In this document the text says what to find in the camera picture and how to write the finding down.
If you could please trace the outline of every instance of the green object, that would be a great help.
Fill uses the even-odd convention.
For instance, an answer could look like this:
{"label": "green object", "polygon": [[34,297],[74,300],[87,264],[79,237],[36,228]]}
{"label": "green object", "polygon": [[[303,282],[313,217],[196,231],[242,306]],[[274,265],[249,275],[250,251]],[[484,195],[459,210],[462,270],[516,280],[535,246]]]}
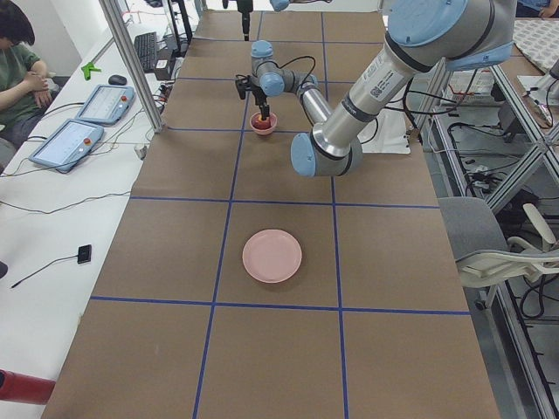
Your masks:
{"label": "green object", "polygon": [[91,72],[100,72],[101,69],[95,67],[93,61],[88,62],[86,65],[81,67],[81,71],[84,72],[84,78],[89,80],[91,78]]}
{"label": "green object", "polygon": [[[19,84],[37,61],[39,57],[23,45],[0,51],[0,92]],[[33,92],[27,93],[15,104],[0,111],[0,125],[10,128],[19,120],[31,117],[37,110]]]}

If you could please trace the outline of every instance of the white table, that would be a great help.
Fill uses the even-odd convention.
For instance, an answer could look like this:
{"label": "white table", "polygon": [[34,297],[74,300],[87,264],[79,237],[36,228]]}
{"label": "white table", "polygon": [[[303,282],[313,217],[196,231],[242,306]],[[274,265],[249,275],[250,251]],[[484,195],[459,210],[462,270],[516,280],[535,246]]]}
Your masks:
{"label": "white table", "polygon": [[[153,29],[145,25],[129,25],[132,38]],[[80,64],[51,108],[71,102],[83,102],[98,84],[106,84],[112,74],[127,77],[116,45],[95,63],[102,72],[92,72],[85,81],[80,69],[90,61],[110,38],[99,40]],[[161,82],[148,74],[148,83],[155,92]],[[79,107],[63,108],[47,115],[31,135],[48,136]],[[103,141],[114,135],[141,110],[135,100],[128,113],[114,127],[107,127]],[[153,134],[145,113],[139,113],[134,125],[122,134],[115,147],[102,155],[89,155],[68,174],[41,170],[18,177],[0,178],[0,201],[33,210],[55,210],[84,198],[121,194],[131,189],[141,168],[134,147],[149,142]],[[41,141],[27,141],[17,152],[4,173],[13,173],[22,160]],[[98,152],[107,151],[104,145]],[[23,161],[18,173],[39,166]],[[82,203],[54,214],[35,214],[0,204],[0,260],[9,266],[0,279],[0,368],[56,380],[72,343],[91,290],[105,260],[109,245],[127,205],[128,196],[113,196]],[[92,261],[78,265],[76,259],[53,264],[20,286],[11,285],[54,259],[77,254],[83,244],[93,246]],[[0,417],[39,418],[43,406],[0,401]]]}

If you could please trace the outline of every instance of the blue and white device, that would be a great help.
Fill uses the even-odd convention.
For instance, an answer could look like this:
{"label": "blue and white device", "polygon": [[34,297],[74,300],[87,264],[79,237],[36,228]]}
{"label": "blue and white device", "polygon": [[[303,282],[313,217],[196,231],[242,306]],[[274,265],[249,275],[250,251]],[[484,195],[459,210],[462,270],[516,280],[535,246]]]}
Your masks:
{"label": "blue and white device", "polygon": [[77,120],[114,125],[134,101],[131,86],[98,85],[76,115]]}
{"label": "blue and white device", "polygon": [[101,139],[103,127],[83,120],[67,120],[29,157],[30,161],[69,172]]}

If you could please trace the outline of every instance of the black mouse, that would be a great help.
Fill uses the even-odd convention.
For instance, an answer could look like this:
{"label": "black mouse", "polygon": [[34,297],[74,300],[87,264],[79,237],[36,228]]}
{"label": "black mouse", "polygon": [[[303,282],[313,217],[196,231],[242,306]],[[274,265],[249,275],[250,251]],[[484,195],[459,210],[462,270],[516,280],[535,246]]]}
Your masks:
{"label": "black mouse", "polygon": [[126,77],[121,76],[119,74],[113,74],[111,77],[108,78],[109,85],[117,85],[117,86],[124,86],[127,84]]}

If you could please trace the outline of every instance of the black keyboard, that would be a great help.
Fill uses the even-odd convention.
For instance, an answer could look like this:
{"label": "black keyboard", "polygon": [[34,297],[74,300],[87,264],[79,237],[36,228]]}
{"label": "black keyboard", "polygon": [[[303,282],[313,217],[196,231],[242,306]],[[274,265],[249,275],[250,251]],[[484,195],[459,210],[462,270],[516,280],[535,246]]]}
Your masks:
{"label": "black keyboard", "polygon": [[157,43],[155,32],[142,33],[134,38],[134,48],[140,59],[143,72],[153,72],[157,64]]}

